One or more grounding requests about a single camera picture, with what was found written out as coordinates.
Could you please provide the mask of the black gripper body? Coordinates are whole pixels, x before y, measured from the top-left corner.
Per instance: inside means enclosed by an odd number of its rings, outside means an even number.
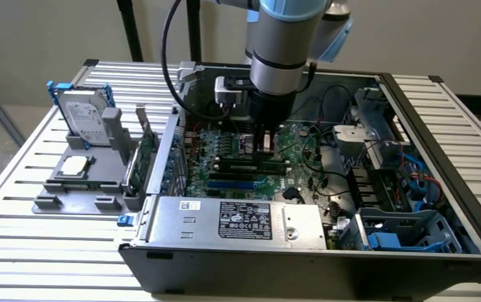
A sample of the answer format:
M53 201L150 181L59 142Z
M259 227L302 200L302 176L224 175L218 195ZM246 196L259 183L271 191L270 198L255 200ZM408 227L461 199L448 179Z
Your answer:
M259 90L248 92L248 115L255 124L278 126L291 114L296 100L296 92L272 95Z

